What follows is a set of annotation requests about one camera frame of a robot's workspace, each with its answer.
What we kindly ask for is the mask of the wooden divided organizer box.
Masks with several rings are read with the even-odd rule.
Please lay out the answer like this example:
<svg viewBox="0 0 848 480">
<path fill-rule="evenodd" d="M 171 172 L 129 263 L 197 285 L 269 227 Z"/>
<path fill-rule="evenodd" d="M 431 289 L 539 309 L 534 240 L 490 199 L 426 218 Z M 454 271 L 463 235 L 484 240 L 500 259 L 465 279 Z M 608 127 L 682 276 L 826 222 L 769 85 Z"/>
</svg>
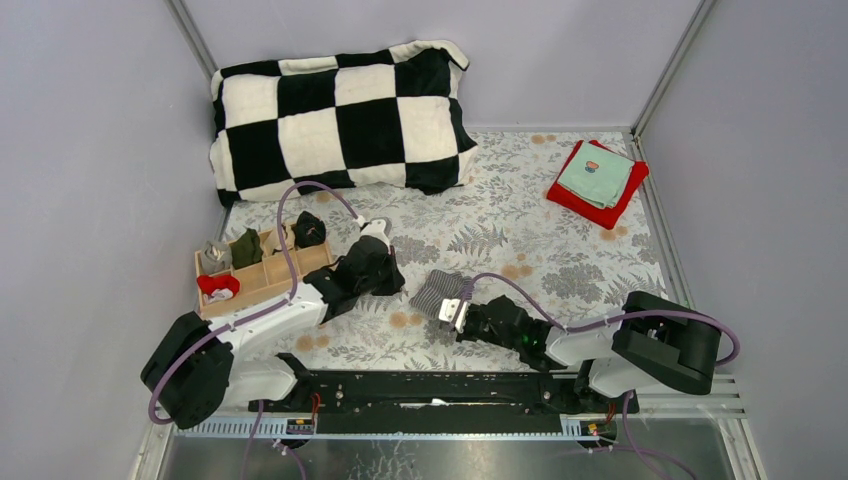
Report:
<svg viewBox="0 0 848 480">
<path fill-rule="evenodd" d="M 261 242 L 269 230 L 259 231 Z M 198 250 L 194 253 L 195 276 L 205 275 L 201 271 Z M 204 304 L 201 293 L 197 286 L 197 308 L 199 316 L 203 319 L 222 316 L 247 307 L 272 300 L 275 297 L 287 293 L 292 287 L 291 271 L 282 253 L 271 257 L 262 257 L 260 263 L 243 269 L 234 269 L 219 272 L 210 276 L 230 274 L 241 283 L 239 293 L 232 299 L 212 304 Z"/>
</svg>

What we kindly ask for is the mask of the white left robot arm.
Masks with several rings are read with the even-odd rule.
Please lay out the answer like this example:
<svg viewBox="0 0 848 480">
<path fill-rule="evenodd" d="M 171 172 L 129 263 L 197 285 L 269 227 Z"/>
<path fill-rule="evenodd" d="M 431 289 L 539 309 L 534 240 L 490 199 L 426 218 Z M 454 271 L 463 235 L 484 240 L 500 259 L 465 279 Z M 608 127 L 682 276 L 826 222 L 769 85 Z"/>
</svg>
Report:
<svg viewBox="0 0 848 480">
<path fill-rule="evenodd" d="M 286 361 L 258 353 L 349 312 L 362 296 L 394 295 L 404 282 L 394 247 L 362 235 L 337 265 L 307 274 L 294 297 L 218 327 L 195 312 L 181 315 L 140 373 L 151 393 L 150 420 L 188 429 L 223 407 L 254 400 L 301 409 L 309 401 L 308 381 Z"/>
</svg>

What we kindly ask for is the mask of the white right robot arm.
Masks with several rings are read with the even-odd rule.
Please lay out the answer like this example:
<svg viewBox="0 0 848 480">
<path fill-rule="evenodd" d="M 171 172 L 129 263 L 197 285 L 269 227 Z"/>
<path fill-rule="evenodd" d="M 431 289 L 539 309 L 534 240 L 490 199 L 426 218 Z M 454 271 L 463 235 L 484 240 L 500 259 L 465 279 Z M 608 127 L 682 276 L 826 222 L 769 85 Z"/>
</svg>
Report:
<svg viewBox="0 0 848 480">
<path fill-rule="evenodd" d="M 620 314 L 577 327 L 533 318 L 506 296 L 486 304 L 445 300 L 438 318 L 453 327 L 459 341 L 514 351 L 533 370 L 578 368 L 573 396 L 589 412 L 656 384 L 709 394 L 722 336 L 704 315 L 642 291 L 628 295 Z"/>
</svg>

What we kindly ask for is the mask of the grey striped underwear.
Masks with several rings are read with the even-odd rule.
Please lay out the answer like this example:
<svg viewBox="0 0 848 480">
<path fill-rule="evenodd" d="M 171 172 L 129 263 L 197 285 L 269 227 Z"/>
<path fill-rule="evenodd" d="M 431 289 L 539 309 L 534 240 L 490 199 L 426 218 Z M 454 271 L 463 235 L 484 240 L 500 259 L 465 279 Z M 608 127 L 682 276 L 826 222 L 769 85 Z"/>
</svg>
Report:
<svg viewBox="0 0 848 480">
<path fill-rule="evenodd" d="M 459 272 L 448 273 L 442 270 L 432 270 L 424 283 L 412 296 L 411 307 L 427 318 L 437 319 L 445 300 L 458 300 L 462 297 L 471 282 L 469 276 Z"/>
</svg>

